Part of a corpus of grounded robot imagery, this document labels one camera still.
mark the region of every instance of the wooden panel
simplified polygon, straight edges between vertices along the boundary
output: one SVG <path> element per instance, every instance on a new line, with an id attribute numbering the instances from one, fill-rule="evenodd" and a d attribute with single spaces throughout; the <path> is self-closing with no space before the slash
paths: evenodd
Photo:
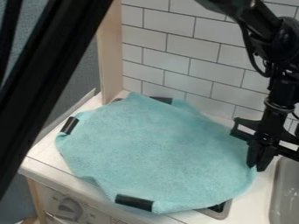
<path id="1" fill-rule="evenodd" d="M 34 224 L 34 222 L 37 220 L 37 218 L 29 218 L 25 219 L 22 224 Z"/>
<path id="2" fill-rule="evenodd" d="M 122 91 L 122 0 L 114 0 L 97 32 L 103 103 Z"/>
<path id="3" fill-rule="evenodd" d="M 27 179 L 27 181 L 28 181 L 28 185 L 29 185 L 29 188 L 30 188 L 30 191 L 31 191 L 31 196 L 32 196 L 32 199 L 33 199 L 33 202 L 34 202 L 34 206 L 35 206 L 35 209 L 36 209 L 37 214 L 38 214 L 39 223 L 40 224 L 46 224 L 43 204 L 42 204 L 42 202 L 40 201 L 40 199 L 38 197 L 38 189 L 35 185 L 35 182 L 34 182 L 34 180 L 29 179 L 29 178 Z"/>

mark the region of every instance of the cloth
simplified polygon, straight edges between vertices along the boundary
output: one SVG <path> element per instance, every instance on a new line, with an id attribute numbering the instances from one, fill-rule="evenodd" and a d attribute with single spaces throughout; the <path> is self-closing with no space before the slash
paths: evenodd
<path id="1" fill-rule="evenodd" d="M 151 212 L 200 209 L 235 198 L 252 184 L 247 144 L 188 103 L 139 94 L 79 113 L 57 147 L 73 170 L 115 201 L 152 201 Z"/>

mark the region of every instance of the white subway tile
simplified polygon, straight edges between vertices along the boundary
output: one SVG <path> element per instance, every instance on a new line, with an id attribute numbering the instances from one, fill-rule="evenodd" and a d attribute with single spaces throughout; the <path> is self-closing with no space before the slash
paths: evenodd
<path id="1" fill-rule="evenodd" d="M 269 79 L 262 77 L 259 73 L 246 71 L 242 87 L 268 94 Z"/>
<path id="2" fill-rule="evenodd" d="M 263 110 L 265 108 L 264 100 L 266 96 L 266 94 L 218 83 L 214 83 L 212 89 L 213 99 L 257 110 Z"/>
<path id="3" fill-rule="evenodd" d="M 226 17 L 212 10 L 207 10 L 194 0 L 170 0 L 170 11 L 195 17 L 224 20 Z"/>
<path id="4" fill-rule="evenodd" d="M 170 70 L 172 72 L 187 74 L 189 59 L 166 52 L 143 49 L 143 64 Z"/>
<path id="5" fill-rule="evenodd" d="M 137 63 L 142 63 L 143 49 L 135 45 L 122 44 L 122 58 Z"/>
<path id="6" fill-rule="evenodd" d="M 166 34 L 123 25 L 122 42 L 164 51 L 166 47 Z"/>
<path id="7" fill-rule="evenodd" d="M 194 94 L 187 94 L 186 100 L 200 111 L 213 115 L 220 116 L 226 119 L 232 119 L 234 105 L 222 101 L 215 101 L 213 99 L 197 96 Z"/>
<path id="8" fill-rule="evenodd" d="M 289 133 L 291 134 L 295 134 L 295 130 L 297 128 L 297 124 L 298 124 L 298 121 L 293 121 L 290 128 L 289 128 Z"/>
<path id="9" fill-rule="evenodd" d="M 169 88 L 176 88 L 195 95 L 209 96 L 212 89 L 212 82 L 200 80 L 179 73 L 165 73 L 164 85 Z"/>
<path id="10" fill-rule="evenodd" d="M 143 26 L 143 9 L 123 5 L 122 6 L 122 23 L 124 25 Z"/>
<path id="11" fill-rule="evenodd" d="M 142 81 L 163 84 L 163 70 L 123 61 L 123 74 Z"/>
<path id="12" fill-rule="evenodd" d="M 168 87 L 158 86 L 148 82 L 143 83 L 143 94 L 155 97 L 170 97 L 179 100 L 184 99 L 184 92 Z"/>
<path id="13" fill-rule="evenodd" d="M 227 22 L 233 22 L 233 23 L 235 23 L 231 18 L 229 18 L 229 17 L 226 17 L 226 21 Z"/>
<path id="14" fill-rule="evenodd" d="M 274 3 L 274 4 L 291 4 L 291 5 L 299 6 L 298 0 L 267 0 L 267 2 Z"/>
<path id="15" fill-rule="evenodd" d="M 296 107 L 295 107 L 295 114 L 297 114 L 299 116 L 299 104 L 298 103 L 296 104 Z M 296 118 L 292 114 L 289 114 L 288 118 L 296 120 Z"/>
<path id="16" fill-rule="evenodd" d="M 242 107 L 237 106 L 233 117 L 240 117 L 240 118 L 244 118 L 244 119 L 248 119 L 248 120 L 259 121 L 259 120 L 261 120 L 262 116 L 263 116 L 263 112 L 253 110 L 250 108 L 242 108 Z M 287 119 L 283 125 L 284 128 L 286 130 L 288 130 L 291 123 L 292 123 L 292 120 Z"/>
<path id="17" fill-rule="evenodd" d="M 169 53 L 210 61 L 217 60 L 219 47 L 220 45 L 217 43 L 175 35 L 169 35 L 167 41 L 167 51 Z"/>
<path id="18" fill-rule="evenodd" d="M 262 65 L 261 58 L 255 57 L 255 59 L 258 66 L 262 69 L 264 66 Z M 222 45 L 220 48 L 219 63 L 254 70 L 249 61 L 247 51 L 243 47 Z"/>
<path id="19" fill-rule="evenodd" d="M 289 130 L 291 125 L 292 125 L 292 120 L 291 119 L 287 119 L 286 122 L 284 123 L 283 127 L 285 130 Z"/>
<path id="20" fill-rule="evenodd" d="M 277 16 L 277 17 L 294 17 L 296 14 L 296 7 L 281 5 L 275 3 L 266 3 L 266 6 Z"/>
<path id="21" fill-rule="evenodd" d="M 123 88 L 128 91 L 136 92 L 136 93 L 140 94 L 141 89 L 142 89 L 142 82 L 140 80 L 135 80 L 135 79 L 123 76 Z"/>
<path id="22" fill-rule="evenodd" d="M 157 10 L 144 11 L 144 28 L 191 37 L 195 18 Z"/>
<path id="23" fill-rule="evenodd" d="M 200 17 L 196 20 L 194 37 L 229 45 L 244 45 L 242 34 L 237 24 Z"/>
<path id="24" fill-rule="evenodd" d="M 168 0 L 122 0 L 122 3 L 160 11 L 168 10 Z"/>
<path id="25" fill-rule="evenodd" d="M 243 78 L 243 69 L 192 59 L 190 75 L 209 81 L 217 81 L 239 87 Z"/>

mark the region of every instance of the dial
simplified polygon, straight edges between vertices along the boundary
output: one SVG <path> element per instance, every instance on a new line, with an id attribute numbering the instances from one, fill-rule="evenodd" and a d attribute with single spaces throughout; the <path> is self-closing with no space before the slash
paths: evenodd
<path id="1" fill-rule="evenodd" d="M 63 199 L 58 207 L 56 217 L 66 221 L 77 221 L 83 215 L 82 206 L 71 198 Z"/>

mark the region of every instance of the white countertop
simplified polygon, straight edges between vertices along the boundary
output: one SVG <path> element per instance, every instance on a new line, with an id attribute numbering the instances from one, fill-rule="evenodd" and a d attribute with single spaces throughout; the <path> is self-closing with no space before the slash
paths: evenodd
<path id="1" fill-rule="evenodd" d="M 125 97 L 123 91 L 119 97 Z M 79 111 L 87 111 L 102 106 L 101 95 L 97 95 L 85 103 Z M 233 126 L 233 121 L 211 117 L 214 121 Z M 231 212 L 225 220 L 214 220 L 195 211 L 168 213 L 164 215 L 144 212 L 138 209 L 116 205 L 104 196 L 101 189 L 76 178 L 65 160 L 57 151 L 54 139 L 65 122 L 57 126 L 45 138 L 37 143 L 27 154 L 19 172 L 30 179 L 49 186 L 63 193 L 75 191 L 78 198 L 102 212 L 122 219 L 128 223 L 159 223 L 159 224 L 269 224 L 268 214 L 272 194 L 272 184 L 277 159 L 268 169 L 259 173 L 251 187 L 241 196 L 233 200 Z"/>

